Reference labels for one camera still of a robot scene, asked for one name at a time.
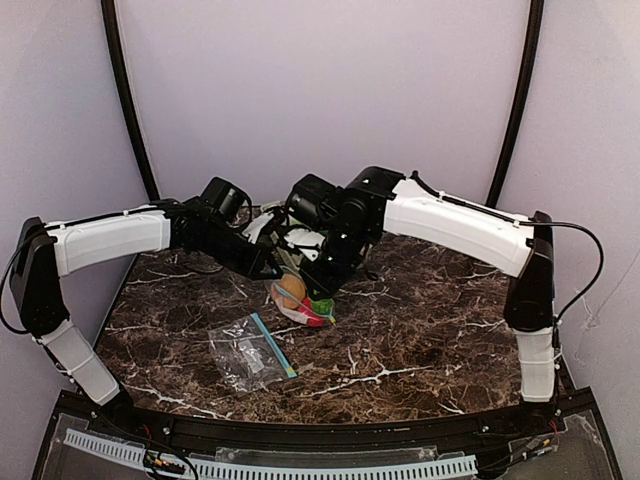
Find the yellow peach toy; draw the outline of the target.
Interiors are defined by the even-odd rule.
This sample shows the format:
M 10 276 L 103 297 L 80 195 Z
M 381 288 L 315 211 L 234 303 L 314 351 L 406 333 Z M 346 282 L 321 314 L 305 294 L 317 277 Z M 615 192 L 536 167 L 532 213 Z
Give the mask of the yellow peach toy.
M 277 292 L 283 297 L 283 302 L 288 308 L 294 308 L 306 297 L 304 282 L 294 274 L 284 274 L 276 285 Z

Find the clear zip bag blue zipper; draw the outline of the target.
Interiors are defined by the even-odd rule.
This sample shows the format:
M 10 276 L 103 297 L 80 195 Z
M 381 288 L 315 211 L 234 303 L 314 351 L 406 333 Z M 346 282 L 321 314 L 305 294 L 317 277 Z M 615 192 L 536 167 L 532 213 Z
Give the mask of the clear zip bag blue zipper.
M 270 280 L 266 287 L 280 313 L 296 323 L 311 328 L 335 325 L 334 301 L 312 300 L 301 276 L 286 266 L 283 266 L 282 270 L 282 276 Z

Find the green toy vegetable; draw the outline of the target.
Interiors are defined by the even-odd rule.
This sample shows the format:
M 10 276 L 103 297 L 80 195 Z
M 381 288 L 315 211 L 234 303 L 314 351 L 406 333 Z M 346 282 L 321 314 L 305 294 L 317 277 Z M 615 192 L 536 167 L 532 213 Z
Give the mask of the green toy vegetable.
M 331 298 L 310 300 L 311 310 L 318 316 L 331 317 L 334 310 L 334 301 Z

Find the red toy apple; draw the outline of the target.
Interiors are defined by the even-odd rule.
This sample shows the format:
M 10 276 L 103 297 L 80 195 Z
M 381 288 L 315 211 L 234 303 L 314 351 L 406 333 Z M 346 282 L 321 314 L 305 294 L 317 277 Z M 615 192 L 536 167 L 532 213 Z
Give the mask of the red toy apple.
M 305 297 L 302 300 L 302 303 L 297 308 L 297 311 L 302 315 L 303 323 L 306 326 L 319 328 L 325 325 L 325 319 L 313 310 L 311 300 L 308 297 Z

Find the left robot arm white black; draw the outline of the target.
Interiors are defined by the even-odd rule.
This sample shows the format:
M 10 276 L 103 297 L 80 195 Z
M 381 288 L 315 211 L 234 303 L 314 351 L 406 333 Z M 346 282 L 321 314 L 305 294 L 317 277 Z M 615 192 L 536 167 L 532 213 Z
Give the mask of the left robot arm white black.
M 42 345 L 95 404 L 126 400 L 121 383 L 72 322 L 61 277 L 120 257 L 184 249 L 205 254 L 251 280 L 278 279 L 283 271 L 272 245 L 261 240 L 258 223 L 234 222 L 249 202 L 243 190 L 215 177 L 200 195 L 185 202 L 159 200 L 67 222 L 28 219 L 1 280 L 18 310 L 22 326 L 17 334 Z

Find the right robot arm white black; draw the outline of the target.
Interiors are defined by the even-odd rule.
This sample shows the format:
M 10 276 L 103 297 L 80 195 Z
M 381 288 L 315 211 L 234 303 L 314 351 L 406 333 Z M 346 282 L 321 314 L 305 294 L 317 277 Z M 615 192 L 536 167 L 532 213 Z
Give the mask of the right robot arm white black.
M 385 233 L 431 242 L 509 276 L 504 319 L 519 352 L 521 397 L 547 403 L 555 391 L 558 326 L 554 310 L 554 241 L 558 223 L 492 209 L 381 167 L 364 169 L 346 187 L 308 174 L 289 194 L 288 214 L 324 239 L 299 271 L 315 300 L 333 297 Z

